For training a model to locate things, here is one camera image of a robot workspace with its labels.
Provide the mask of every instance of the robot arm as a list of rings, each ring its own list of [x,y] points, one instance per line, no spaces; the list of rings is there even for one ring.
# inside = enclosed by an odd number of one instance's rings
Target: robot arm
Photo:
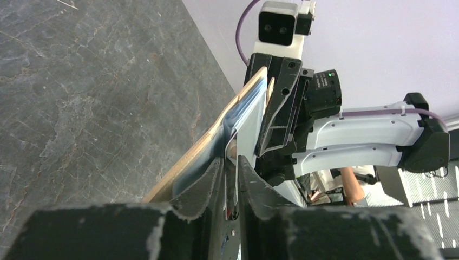
[[[427,172],[445,166],[448,131],[420,93],[392,105],[343,110],[338,73],[303,68],[315,6],[268,1],[259,14],[245,82],[266,66],[275,84],[257,142],[257,173],[276,186],[330,168],[378,165]]]

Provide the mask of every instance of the person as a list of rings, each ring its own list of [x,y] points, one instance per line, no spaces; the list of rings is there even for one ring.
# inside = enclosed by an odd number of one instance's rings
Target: person
[[[311,174],[311,194],[309,194],[312,200],[311,205],[330,203],[330,197],[325,192],[339,188],[343,189],[344,196],[349,203],[357,203],[364,199],[370,193],[372,185],[357,180],[354,173],[375,176],[375,170],[372,165],[323,170],[316,172],[316,174]]]

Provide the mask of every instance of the person's arm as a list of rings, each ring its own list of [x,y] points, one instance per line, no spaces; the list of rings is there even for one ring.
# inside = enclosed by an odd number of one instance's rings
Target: person's arm
[[[341,178],[343,180],[344,192],[350,202],[355,203],[365,197],[365,193],[351,167],[341,168]]]

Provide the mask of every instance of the marble surface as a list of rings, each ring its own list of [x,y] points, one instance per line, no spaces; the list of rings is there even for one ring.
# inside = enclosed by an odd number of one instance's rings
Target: marble surface
[[[181,1],[0,2],[0,256],[34,209],[138,202],[234,96]]]

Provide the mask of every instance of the white wall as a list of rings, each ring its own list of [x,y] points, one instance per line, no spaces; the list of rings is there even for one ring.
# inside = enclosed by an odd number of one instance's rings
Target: white wall
[[[183,2],[231,86],[240,90],[245,66],[234,33],[250,0]],[[246,56],[257,36],[262,2],[242,28]],[[445,117],[459,114],[458,0],[317,2],[303,62],[316,71],[337,69],[343,107],[383,105],[421,92],[430,110]]]

